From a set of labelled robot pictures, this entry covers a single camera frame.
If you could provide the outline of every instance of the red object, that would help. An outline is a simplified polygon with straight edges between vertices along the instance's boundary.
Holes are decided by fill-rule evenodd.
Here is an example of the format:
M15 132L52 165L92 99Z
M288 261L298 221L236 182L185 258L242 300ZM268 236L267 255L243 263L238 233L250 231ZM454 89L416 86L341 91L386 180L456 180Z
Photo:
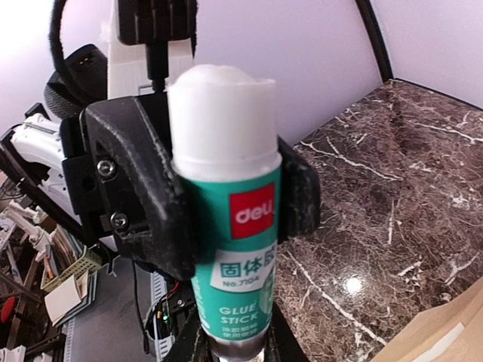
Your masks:
M275 183L229 196L232 239L258 235L273 226Z
M7 299L7 302L2 307L2 315L0 319L2 320L2 323L7 323L7 321L10 319L10 316L14 313L15 311L15 303L17 302L17 298L14 296L11 296L10 298Z

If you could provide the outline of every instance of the gray desk surface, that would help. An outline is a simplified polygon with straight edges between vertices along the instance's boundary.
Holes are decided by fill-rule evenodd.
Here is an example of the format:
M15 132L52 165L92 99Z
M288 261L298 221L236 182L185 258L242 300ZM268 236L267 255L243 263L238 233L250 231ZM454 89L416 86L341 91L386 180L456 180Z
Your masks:
M117 258L117 278L98 271L97 295L93 305L75 318L71 362L153 362L143 351L143 337L136 317L131 261ZM149 274L137 269L141 316L151 305Z

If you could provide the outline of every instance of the glue stick label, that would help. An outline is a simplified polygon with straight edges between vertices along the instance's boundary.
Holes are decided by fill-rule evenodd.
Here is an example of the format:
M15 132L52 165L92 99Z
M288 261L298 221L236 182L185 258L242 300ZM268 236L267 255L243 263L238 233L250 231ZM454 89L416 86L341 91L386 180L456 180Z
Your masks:
M280 168L236 183L186 180L202 251L192 279L205 332L227 342L264 332L272 318Z

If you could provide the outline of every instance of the teal glue stick body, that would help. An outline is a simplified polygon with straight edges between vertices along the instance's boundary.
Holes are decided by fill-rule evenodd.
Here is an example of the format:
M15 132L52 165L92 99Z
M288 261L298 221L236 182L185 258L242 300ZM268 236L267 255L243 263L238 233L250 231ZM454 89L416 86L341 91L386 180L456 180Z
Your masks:
M185 179L201 256L192 279L212 351L246 361L272 317L281 156L275 82L197 66L168 87L174 166Z

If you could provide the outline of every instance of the black wall trim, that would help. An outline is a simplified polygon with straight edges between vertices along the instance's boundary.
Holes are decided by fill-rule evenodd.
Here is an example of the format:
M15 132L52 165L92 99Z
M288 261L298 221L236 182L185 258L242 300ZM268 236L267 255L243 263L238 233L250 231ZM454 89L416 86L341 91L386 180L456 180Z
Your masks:
M365 28L371 40L372 49L376 56L377 65L379 66L380 76L383 81L388 81L394 78L392 74L391 62L387 54L386 45L384 44L383 35L380 32L379 24L377 23L376 14L371 5L371 0L355 0Z
M478 111L482 111L483 112L483 108L482 107L475 106L474 104L468 103L465 100L461 100L460 98L456 98L456 97L450 96L449 94L440 92L439 90L435 90L435 89L432 89L432 88L429 88L429 87L425 87L424 85L421 85L421 84L418 84L418 83L414 83L412 81L407 81L407 80L401 79L401 78L397 78L397 80L398 81L403 81L404 83L408 83L408 84L415 85L416 87L419 87L419 88L422 88L422 89L426 89L427 91L431 91L431 92L436 93L436 94L441 94L442 96L445 96L447 98L450 98L452 100L455 100L458 103L466 104L467 106L470 106L472 108L477 109Z

